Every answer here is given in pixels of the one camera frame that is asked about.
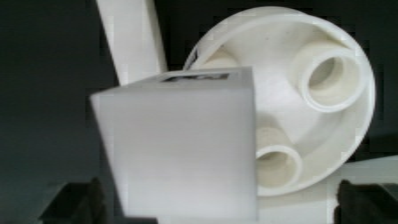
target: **plastic surface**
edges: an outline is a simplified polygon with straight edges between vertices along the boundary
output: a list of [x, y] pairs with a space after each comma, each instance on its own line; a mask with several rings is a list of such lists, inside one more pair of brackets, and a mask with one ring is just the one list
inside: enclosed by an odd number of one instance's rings
[[[259, 192], [272, 196], [309, 187], [355, 151], [373, 115], [373, 72], [359, 44], [339, 27], [283, 7], [240, 12], [197, 43], [185, 69], [235, 66], [252, 66], [258, 129], [283, 130], [302, 158], [297, 182]], [[322, 81], [316, 92], [309, 87]]]
[[256, 220], [251, 68], [165, 73], [91, 100], [124, 215]]
[[259, 221], [172, 219], [162, 224], [332, 224], [338, 206], [338, 187], [347, 179], [354, 184], [398, 183], [398, 156], [345, 164], [332, 175], [302, 191], [259, 197]]
[[167, 71], [153, 0], [98, 0], [119, 84]]
[[302, 158], [275, 128], [258, 129], [256, 157], [259, 194], [272, 194], [295, 184], [302, 175]]

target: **white rectangular block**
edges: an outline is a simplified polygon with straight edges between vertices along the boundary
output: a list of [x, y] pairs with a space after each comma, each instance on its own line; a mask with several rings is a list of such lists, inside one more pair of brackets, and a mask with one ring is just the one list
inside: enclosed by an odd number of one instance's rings
[[124, 215], [256, 220], [251, 68], [165, 73], [91, 100]]

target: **white tube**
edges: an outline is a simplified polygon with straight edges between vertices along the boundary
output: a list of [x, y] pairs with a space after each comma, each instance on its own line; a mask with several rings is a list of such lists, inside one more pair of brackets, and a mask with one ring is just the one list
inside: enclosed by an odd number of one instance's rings
[[288, 78], [315, 110], [341, 111], [355, 102], [368, 82], [363, 67], [354, 51], [332, 41], [302, 47]]
[[261, 195], [272, 195], [299, 180], [302, 158], [286, 134], [275, 128], [258, 130], [258, 184]]

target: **circular hole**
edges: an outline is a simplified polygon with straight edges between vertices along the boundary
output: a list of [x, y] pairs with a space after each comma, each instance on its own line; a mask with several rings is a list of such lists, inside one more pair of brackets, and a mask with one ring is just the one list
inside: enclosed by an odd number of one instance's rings
[[352, 58], [329, 58], [311, 74], [309, 95], [315, 102], [334, 106], [355, 97], [361, 84], [359, 66]]
[[334, 68], [334, 58], [329, 58], [318, 65], [311, 79], [309, 79], [309, 88], [316, 88], [316, 85], [320, 85], [325, 80], [331, 78], [332, 74], [332, 68]]
[[288, 185], [297, 173], [297, 163], [284, 152], [270, 152], [258, 158], [258, 182], [265, 188]]

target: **white plastic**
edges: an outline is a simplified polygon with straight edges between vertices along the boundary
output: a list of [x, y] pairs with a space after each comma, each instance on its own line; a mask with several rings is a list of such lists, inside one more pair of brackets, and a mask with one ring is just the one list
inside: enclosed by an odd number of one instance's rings
[[259, 194], [277, 191], [297, 182], [302, 175], [302, 158], [286, 134], [275, 128], [258, 129], [258, 183]]
[[254, 221], [251, 68], [165, 73], [91, 100], [124, 216]]
[[341, 111], [355, 102], [368, 82], [354, 50], [331, 40], [309, 43], [293, 56], [288, 78], [313, 109]]
[[[311, 78], [322, 77], [311, 74], [322, 70], [327, 73], [327, 58], [341, 60], [334, 69], [343, 65], [339, 75], [347, 82], [329, 87], [343, 87], [343, 91], [332, 89], [311, 95]], [[281, 195], [329, 176], [361, 143], [375, 107], [368, 58], [355, 40], [331, 22], [293, 9], [259, 7], [219, 23], [197, 43], [185, 69], [211, 66], [252, 66], [258, 129], [283, 130], [302, 158], [295, 183], [259, 192], [263, 196]]]
[[98, 0], [119, 84], [167, 71], [153, 0]]

